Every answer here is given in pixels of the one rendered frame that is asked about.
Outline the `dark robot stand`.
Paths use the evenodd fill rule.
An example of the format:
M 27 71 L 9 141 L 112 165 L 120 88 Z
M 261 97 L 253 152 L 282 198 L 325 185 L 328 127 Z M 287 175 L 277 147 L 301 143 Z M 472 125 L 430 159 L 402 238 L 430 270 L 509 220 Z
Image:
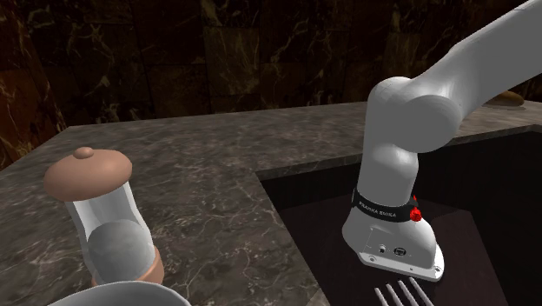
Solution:
M 434 306 L 520 306 L 499 283 L 471 213 L 427 200 L 419 204 L 446 264 L 440 281 L 418 281 Z M 346 244 L 341 229 L 350 212 L 347 196 L 275 207 L 330 306 L 381 306 L 377 290 L 389 297 L 391 285 L 401 296 L 400 287 L 412 285 L 407 276 L 366 266 Z

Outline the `glass grinder with wooden cap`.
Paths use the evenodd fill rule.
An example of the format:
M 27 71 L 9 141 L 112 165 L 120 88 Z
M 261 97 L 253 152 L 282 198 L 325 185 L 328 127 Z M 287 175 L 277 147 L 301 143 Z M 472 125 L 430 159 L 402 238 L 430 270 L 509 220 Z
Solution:
M 164 267 L 129 185 L 131 161 L 117 150 L 81 147 L 51 165 L 43 186 L 65 203 L 94 286 L 161 284 Z

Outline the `brown bread loaf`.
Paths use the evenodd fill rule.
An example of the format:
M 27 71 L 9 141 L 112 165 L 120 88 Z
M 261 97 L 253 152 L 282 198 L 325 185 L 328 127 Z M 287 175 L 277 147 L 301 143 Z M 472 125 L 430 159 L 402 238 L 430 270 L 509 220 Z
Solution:
M 524 104 L 524 98 L 515 92 L 506 90 L 486 102 L 486 105 L 497 105 L 506 107 L 519 107 Z

